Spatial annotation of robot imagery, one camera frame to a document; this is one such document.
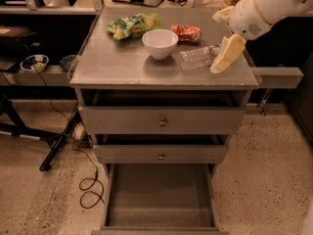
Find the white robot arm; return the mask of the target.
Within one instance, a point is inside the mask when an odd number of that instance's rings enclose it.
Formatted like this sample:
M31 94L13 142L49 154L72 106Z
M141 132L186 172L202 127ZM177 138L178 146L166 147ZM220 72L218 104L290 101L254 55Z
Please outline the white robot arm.
M216 12L212 18L218 23L226 23L233 35L222 39L210 71L225 71L243 53L248 41L269 32L279 21L302 15L312 7L313 0L240 0L235 6Z

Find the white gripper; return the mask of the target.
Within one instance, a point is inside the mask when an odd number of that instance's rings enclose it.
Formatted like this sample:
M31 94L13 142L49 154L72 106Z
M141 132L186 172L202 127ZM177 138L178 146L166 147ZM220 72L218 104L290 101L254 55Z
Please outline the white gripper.
M267 23L256 0L241 0L235 7L229 6L214 13L217 23L226 23L234 34L223 37L219 53L210 66L212 73L221 73L230 67L243 53L246 40L255 40L267 33L272 25Z

